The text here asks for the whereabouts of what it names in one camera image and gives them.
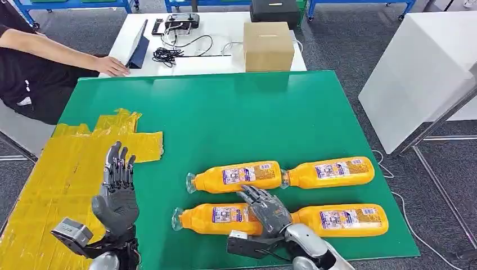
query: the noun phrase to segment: person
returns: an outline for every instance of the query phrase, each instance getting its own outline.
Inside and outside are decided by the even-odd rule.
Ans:
[[[55,125],[78,78],[129,74],[113,57],[79,52],[37,33],[0,1],[0,99],[17,113]]]

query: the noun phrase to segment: metal frame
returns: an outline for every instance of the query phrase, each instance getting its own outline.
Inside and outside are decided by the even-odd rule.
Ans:
[[[15,149],[16,151],[18,151],[21,156],[23,156],[25,159],[28,159],[30,160],[31,162],[33,163],[36,163],[38,158],[37,156],[35,156],[34,154],[32,154],[30,151],[28,151],[27,149],[23,148],[21,145],[19,145],[17,142],[15,142],[14,140],[12,140],[9,136],[5,135],[3,132],[0,131],[0,140],[4,141],[6,144],[8,144],[9,146],[11,146],[13,149]],[[5,159],[6,156],[0,158],[0,161],[6,161],[8,159]],[[19,157],[17,156],[17,158],[15,158],[15,156],[8,156],[10,158],[10,160],[24,160],[24,159],[19,159]]]
[[[192,1],[191,0],[164,0],[165,3],[165,8],[168,13],[172,13],[172,7],[186,7],[186,6],[192,6]],[[222,2],[220,0],[197,0],[196,1],[197,5],[199,6],[249,6],[251,1],[227,1],[227,2]]]
[[[99,8],[99,7],[124,7],[128,14],[132,13],[131,4],[139,10],[139,0],[115,0],[113,2],[89,2],[83,3],[81,0],[67,0],[66,2],[43,2],[32,3],[30,0],[13,0],[20,12],[25,16],[27,22],[38,29],[40,25],[30,16],[30,10],[64,10],[67,8]]]
[[[440,117],[438,117],[434,122],[431,123],[423,132],[417,135],[408,145],[406,145],[403,150],[399,153],[399,155],[403,155],[408,149],[413,149],[419,161],[421,161],[422,165],[426,169],[427,173],[433,180],[435,186],[439,190],[440,194],[444,198],[445,203],[449,206],[452,211],[452,214],[457,219],[458,223],[462,227],[464,233],[467,235],[470,243],[474,247],[474,250],[460,252],[465,253],[465,256],[477,256],[477,239],[475,238],[474,234],[470,231],[467,223],[463,219],[462,215],[459,213],[458,209],[456,208],[455,204],[445,191],[444,187],[442,186],[439,178],[435,175],[434,171],[432,170],[431,166],[424,158],[423,154],[417,147],[417,145],[422,141],[460,141],[460,140],[477,140],[476,135],[464,135],[464,136],[430,136],[430,134],[439,128],[442,124],[444,124],[452,115],[454,115],[458,110],[464,107],[469,101],[471,101],[474,97],[477,96],[477,85],[461,97],[457,102],[455,102],[447,111],[445,111]]]
[[[392,3],[406,3],[407,4],[406,8],[404,9],[403,13],[399,15],[398,17],[398,19],[402,21],[406,13],[408,13],[412,9],[412,6],[414,6],[414,3],[416,3],[416,0],[398,0],[398,1],[392,1],[392,2],[389,2],[388,0],[310,0],[310,5],[308,7],[308,13],[307,13],[308,21],[313,20],[315,5],[324,4],[324,3],[386,3],[386,6]]]

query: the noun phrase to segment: bottle cap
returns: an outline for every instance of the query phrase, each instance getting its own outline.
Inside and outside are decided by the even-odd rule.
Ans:
[[[182,213],[184,213],[184,210],[182,210],[181,208],[175,208],[174,214],[172,214],[172,229],[174,229],[175,231],[179,231],[183,228],[181,221]]]
[[[187,188],[187,192],[189,192],[190,194],[194,193],[197,190],[194,179],[195,179],[195,174],[192,174],[192,173],[187,174],[186,188]]]
[[[290,186],[290,178],[288,176],[288,171],[282,169],[280,171],[282,172],[282,183],[280,187],[284,189]]]

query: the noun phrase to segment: orange juice bottle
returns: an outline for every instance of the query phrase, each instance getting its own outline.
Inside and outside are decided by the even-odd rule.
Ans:
[[[304,223],[320,237],[382,235],[389,222],[377,204],[309,206],[291,214],[293,223]]]
[[[373,179],[374,167],[367,157],[346,157],[300,164],[287,177],[291,186],[301,188],[362,185]]]
[[[382,235],[389,223],[376,204],[309,206],[292,213],[293,223],[304,223],[320,237],[365,237]],[[262,225],[247,204],[201,204],[191,210],[176,208],[172,227],[197,233],[228,235],[232,230],[262,234]]]
[[[194,230],[207,235],[228,235],[232,230],[249,235],[262,234],[262,225],[248,204],[201,204],[190,210],[176,208],[172,215],[172,228]]]
[[[276,161],[259,161],[229,166],[213,167],[203,173],[188,173],[186,188],[189,193],[204,190],[210,193],[226,193],[241,191],[240,185],[253,185],[270,189],[282,186],[282,172]]]

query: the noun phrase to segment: white table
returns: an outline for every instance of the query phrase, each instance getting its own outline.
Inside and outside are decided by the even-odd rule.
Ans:
[[[359,94],[386,153],[476,83],[477,11],[409,13]],[[473,99],[449,120],[477,119]]]
[[[160,37],[152,36],[152,27],[156,19],[166,20],[168,13],[155,14],[128,14],[123,27],[112,46],[110,56],[121,61],[126,61],[127,54],[131,51],[133,40],[144,20],[148,19],[144,36],[149,39],[146,57],[141,69],[131,70],[130,76],[167,76],[167,75],[191,75],[191,74],[216,74],[216,73],[242,73],[245,72],[244,53],[242,45],[234,44],[232,49],[226,50],[229,57],[184,57],[176,59],[176,66],[169,68],[162,63],[152,60],[152,53],[159,47],[164,46]],[[200,25],[192,29],[190,35],[180,35],[177,44],[183,45],[204,34],[211,35],[214,44],[205,55],[221,55],[222,48],[229,42],[242,42],[244,36],[244,23],[250,22],[249,12],[217,12],[199,13]],[[295,34],[290,31],[292,39]],[[197,42],[182,48],[184,55],[197,55],[210,46],[209,38],[199,39]],[[291,65],[291,71],[305,71],[307,68],[300,53],[299,46],[294,42],[295,55]]]

